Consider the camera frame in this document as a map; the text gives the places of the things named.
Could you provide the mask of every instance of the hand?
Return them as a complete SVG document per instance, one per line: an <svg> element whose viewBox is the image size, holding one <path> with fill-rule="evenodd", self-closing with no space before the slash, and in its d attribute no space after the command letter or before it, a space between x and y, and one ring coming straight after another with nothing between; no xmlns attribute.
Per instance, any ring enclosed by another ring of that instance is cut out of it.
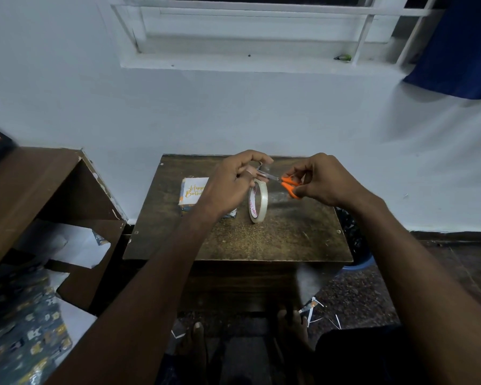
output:
<svg viewBox="0 0 481 385"><path fill-rule="evenodd" d="M323 204L350 211L366 197L374 196L364 188L333 155L319 153L295 164L284 176L303 185L294 189L298 197L311 197Z"/></svg>
<svg viewBox="0 0 481 385"><path fill-rule="evenodd" d="M207 181L203 193L194 208L218 220L239 205L250 187L255 186L254 178L269 180L258 174L257 169L249 165L250 161L269 164L273 159L262 152L246 150L225 158Z"/></svg>

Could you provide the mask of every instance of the forearm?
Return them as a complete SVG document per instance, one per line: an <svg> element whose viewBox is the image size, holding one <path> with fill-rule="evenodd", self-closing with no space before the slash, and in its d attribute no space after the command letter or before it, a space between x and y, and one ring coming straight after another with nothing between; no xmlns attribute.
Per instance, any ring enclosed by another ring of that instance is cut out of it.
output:
<svg viewBox="0 0 481 385"><path fill-rule="evenodd" d="M481 383L481 306L371 195L351 211L401 321L438 383Z"/></svg>
<svg viewBox="0 0 481 385"><path fill-rule="evenodd" d="M153 383L187 276L214 223L199 209L183 217L47 383Z"/></svg>

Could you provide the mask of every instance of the tape roll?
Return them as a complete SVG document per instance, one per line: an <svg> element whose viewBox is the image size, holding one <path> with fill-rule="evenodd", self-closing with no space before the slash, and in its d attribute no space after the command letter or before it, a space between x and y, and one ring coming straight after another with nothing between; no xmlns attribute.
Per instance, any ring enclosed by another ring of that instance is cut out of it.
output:
<svg viewBox="0 0 481 385"><path fill-rule="evenodd" d="M267 201L269 199L267 194L267 185L265 182L259 181L257 179L254 179L254 181L255 186L251 188L248 196L249 216L253 223L262 223L263 220L266 218ZM260 209L258 211L257 205L255 203L257 196L257 188L258 192L260 193Z"/></svg>

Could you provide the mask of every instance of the bare foot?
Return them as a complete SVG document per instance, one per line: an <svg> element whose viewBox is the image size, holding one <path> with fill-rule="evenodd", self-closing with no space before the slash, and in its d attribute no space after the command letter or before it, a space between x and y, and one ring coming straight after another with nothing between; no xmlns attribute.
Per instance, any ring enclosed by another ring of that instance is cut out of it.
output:
<svg viewBox="0 0 481 385"><path fill-rule="evenodd" d="M207 384L207 347L203 324L197 322L188 329L176 347L180 358L179 377L182 383Z"/></svg>
<svg viewBox="0 0 481 385"><path fill-rule="evenodd" d="M295 373L298 384L313 385L313 376L309 370L313 365L313 350L308 345L308 321L301 317L297 310L292 312L290 321L286 316L286 310L280 310L277 314L278 344L283 353L285 366Z"/></svg>

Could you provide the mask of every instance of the wall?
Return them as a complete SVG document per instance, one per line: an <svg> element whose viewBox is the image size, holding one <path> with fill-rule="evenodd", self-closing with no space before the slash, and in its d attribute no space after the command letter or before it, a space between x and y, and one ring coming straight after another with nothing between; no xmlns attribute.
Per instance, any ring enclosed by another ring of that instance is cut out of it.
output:
<svg viewBox="0 0 481 385"><path fill-rule="evenodd" d="M83 147L135 221L162 153L336 155L409 229L481 230L481 102L388 75L127 70L94 0L0 0L0 129Z"/></svg>

